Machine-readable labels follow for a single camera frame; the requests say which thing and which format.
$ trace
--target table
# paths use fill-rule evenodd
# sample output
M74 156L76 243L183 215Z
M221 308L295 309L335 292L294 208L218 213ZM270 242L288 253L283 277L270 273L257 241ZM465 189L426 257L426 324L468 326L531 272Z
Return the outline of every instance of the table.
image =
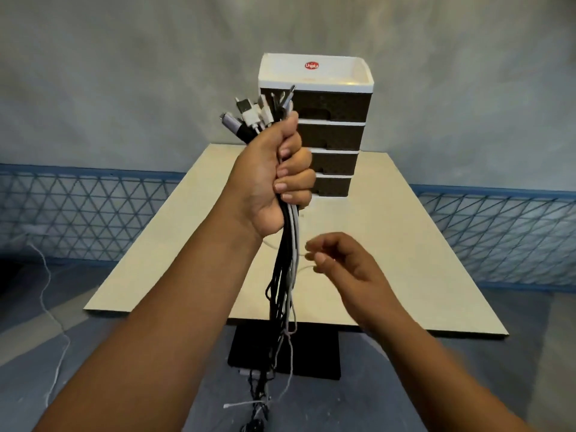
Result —
M243 148L205 149L85 309L133 310L209 213ZM349 233L374 256L402 305L425 329L508 334L388 154L360 152L349 196L317 197L301 212L301 252L308 239L333 231ZM280 236L267 242L277 246ZM231 319L268 319L264 290L276 253L262 245ZM302 258L300 268L308 265ZM356 326L332 284L310 268L298 273L294 306L299 322Z

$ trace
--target drawer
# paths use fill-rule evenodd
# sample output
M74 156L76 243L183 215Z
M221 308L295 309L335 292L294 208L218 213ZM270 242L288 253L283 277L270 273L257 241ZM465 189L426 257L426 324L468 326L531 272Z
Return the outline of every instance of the drawer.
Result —
M316 174L312 193L324 197L347 197L351 180L348 177L325 177Z
M260 93L272 102L287 90L260 88ZM296 89L292 98L294 110L302 119L335 122L365 123L370 107L371 93L342 93L328 91L304 91Z
M358 152L327 152L318 148L311 148L312 168L317 173L339 174L351 176L356 168Z
M298 133L304 147L327 150L360 150L363 125L310 124L300 119Z

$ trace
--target triangular lattice pattern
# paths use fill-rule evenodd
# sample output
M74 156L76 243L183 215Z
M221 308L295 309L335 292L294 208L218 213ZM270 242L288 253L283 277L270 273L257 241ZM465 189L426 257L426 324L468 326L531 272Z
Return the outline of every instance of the triangular lattice pattern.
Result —
M576 200L418 194L475 281L576 285Z
M178 182L2 172L1 253L29 253L25 245L32 242L47 257L118 261Z

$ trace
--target fingernail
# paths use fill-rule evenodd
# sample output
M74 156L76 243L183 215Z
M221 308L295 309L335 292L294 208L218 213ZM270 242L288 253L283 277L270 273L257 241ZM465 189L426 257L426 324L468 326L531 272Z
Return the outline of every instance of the fingernail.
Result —
M323 253L316 253L314 255L314 262L316 262L316 264L321 265L325 260L326 260L326 255Z

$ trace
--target blue gray floor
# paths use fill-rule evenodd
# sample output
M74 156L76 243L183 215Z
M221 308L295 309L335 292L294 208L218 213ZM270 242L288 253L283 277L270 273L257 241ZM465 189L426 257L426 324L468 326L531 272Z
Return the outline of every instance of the blue gray floor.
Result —
M64 322L71 338L56 386L60 390L118 322L87 316L84 303L109 269L51 267L46 304ZM0 296L0 425L30 431L44 410L44 395L65 345L41 312L38 295L43 268L24 267ZM576 430L576 295L484 290L510 337L504 341L445 339L484 385L516 414L546 431ZM186 431L237 431L250 408L222 409L248 399L245 376L227 366L233 327L223 330L190 411ZM340 334L342 379L294 377L290 391L274 406L270 431L423 431L391 364L363 334ZM274 381L279 393L285 376Z

